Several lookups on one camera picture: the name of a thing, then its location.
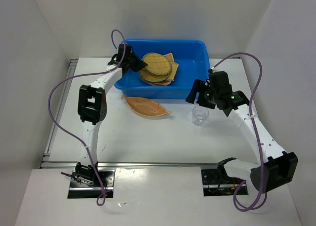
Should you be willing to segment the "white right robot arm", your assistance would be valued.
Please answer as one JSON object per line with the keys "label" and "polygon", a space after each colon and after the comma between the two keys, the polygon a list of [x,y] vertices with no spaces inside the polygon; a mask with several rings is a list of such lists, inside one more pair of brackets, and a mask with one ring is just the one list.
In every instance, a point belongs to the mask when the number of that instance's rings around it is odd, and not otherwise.
{"label": "white right robot arm", "polygon": [[246,138],[257,163],[243,162],[235,157],[217,164],[217,179],[228,183],[232,178],[249,180],[257,191],[267,193],[292,181],[298,157],[287,152],[269,134],[255,115],[250,101],[240,91],[233,91],[228,74],[209,71],[206,81],[194,80],[186,102],[223,111]]}

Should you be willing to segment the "aluminium front rail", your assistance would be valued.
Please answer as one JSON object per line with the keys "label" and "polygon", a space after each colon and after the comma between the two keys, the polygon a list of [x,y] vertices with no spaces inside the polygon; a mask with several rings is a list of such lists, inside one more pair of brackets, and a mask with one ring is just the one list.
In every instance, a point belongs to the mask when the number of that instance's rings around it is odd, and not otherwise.
{"label": "aluminium front rail", "polygon": [[[75,162],[42,162],[40,167],[44,169],[49,168],[74,168]],[[99,168],[149,168],[149,167],[216,167],[217,163],[99,163]]]}

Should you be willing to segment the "orange square woven plate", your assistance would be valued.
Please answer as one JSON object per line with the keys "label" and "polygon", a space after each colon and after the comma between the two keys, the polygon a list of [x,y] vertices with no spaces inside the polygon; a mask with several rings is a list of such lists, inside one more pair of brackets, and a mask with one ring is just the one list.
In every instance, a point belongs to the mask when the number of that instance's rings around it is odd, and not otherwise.
{"label": "orange square woven plate", "polygon": [[144,80],[142,78],[140,78],[141,81],[145,82],[146,84],[149,84],[151,86],[167,86],[169,84],[171,84],[172,82],[171,81],[167,81],[167,80],[164,80],[164,81],[160,81],[160,82],[149,82],[147,80]]}

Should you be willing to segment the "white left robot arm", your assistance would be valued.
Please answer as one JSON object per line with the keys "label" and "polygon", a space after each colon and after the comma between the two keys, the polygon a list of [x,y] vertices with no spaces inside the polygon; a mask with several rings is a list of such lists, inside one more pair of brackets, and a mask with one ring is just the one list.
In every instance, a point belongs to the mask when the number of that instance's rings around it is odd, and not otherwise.
{"label": "white left robot arm", "polygon": [[76,176],[87,186],[97,184],[97,142],[101,122],[107,115],[106,94],[129,69],[139,72],[147,64],[133,51],[131,45],[120,44],[118,52],[108,63],[107,70],[89,85],[79,89],[78,114],[82,122],[82,141],[85,151],[76,164]]}

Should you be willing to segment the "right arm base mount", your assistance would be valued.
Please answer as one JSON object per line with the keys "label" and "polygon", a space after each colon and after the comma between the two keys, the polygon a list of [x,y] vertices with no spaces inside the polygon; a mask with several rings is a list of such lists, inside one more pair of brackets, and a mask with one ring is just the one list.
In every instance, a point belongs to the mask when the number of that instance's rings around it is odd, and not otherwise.
{"label": "right arm base mount", "polygon": [[204,197],[233,196],[237,187],[242,183],[238,178],[222,180],[216,169],[201,169]]}

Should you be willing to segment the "round green-rimmed bamboo plate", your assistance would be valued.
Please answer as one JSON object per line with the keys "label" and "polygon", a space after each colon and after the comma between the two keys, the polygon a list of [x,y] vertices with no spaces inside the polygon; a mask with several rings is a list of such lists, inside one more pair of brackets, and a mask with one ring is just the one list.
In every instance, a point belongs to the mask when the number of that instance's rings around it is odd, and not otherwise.
{"label": "round green-rimmed bamboo plate", "polygon": [[139,74],[140,74],[140,77],[142,79],[146,80],[146,81],[149,81],[149,82],[160,82],[160,81],[166,80],[170,76],[171,72],[168,73],[168,74],[165,74],[165,75],[157,75],[157,74],[153,74],[153,73],[149,72],[146,69],[142,69],[139,72]]}

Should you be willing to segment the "clear plastic cup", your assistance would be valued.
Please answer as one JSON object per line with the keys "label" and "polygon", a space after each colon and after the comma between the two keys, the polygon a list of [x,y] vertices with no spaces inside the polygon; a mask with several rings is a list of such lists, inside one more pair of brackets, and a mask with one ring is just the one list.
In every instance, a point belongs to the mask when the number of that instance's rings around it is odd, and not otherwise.
{"label": "clear plastic cup", "polygon": [[202,106],[195,106],[192,110],[192,123],[196,126],[200,126],[205,122],[209,116],[209,111],[207,108]]}

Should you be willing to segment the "fan-shaped bamboo tray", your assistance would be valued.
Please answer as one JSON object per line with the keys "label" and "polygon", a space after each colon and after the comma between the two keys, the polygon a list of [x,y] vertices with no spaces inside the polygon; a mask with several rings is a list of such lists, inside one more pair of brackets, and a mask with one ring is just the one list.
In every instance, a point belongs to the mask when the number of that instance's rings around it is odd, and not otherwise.
{"label": "fan-shaped bamboo tray", "polygon": [[167,81],[174,81],[179,64],[175,62],[172,53],[168,53],[168,54],[164,55],[164,57],[170,62],[171,66],[172,66],[172,70],[171,70],[171,72],[166,80]]}

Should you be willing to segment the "orange fish-shaped woven dish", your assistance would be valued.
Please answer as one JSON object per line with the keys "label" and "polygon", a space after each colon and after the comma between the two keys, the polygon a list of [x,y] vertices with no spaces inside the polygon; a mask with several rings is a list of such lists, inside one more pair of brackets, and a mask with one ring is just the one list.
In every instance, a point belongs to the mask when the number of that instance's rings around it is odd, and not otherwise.
{"label": "orange fish-shaped woven dish", "polygon": [[135,113],[145,117],[160,117],[164,115],[170,115],[171,112],[167,111],[159,103],[143,98],[143,97],[126,97],[121,96],[121,99],[125,100],[127,105]]}

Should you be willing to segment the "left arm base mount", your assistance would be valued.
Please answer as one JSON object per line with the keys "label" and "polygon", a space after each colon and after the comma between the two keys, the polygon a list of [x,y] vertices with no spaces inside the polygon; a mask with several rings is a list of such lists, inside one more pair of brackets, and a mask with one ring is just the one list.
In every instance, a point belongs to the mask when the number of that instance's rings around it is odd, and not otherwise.
{"label": "left arm base mount", "polygon": [[99,171],[97,165],[84,166],[78,162],[71,173],[61,172],[61,175],[70,178],[69,199],[101,199],[103,191],[106,198],[114,196],[115,170]]}

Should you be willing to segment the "blue plastic bin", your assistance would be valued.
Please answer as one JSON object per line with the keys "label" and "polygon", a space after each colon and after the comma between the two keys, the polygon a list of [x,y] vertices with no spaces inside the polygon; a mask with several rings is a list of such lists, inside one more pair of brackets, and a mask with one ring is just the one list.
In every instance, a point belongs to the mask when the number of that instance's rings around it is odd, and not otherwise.
{"label": "blue plastic bin", "polygon": [[205,81],[208,78],[210,63],[208,51],[202,41],[128,39],[126,42],[140,58],[150,52],[161,55],[172,53],[179,66],[174,81],[167,86],[151,86],[143,82],[138,73],[129,70],[115,83],[115,88],[125,96],[184,100],[196,79]]}

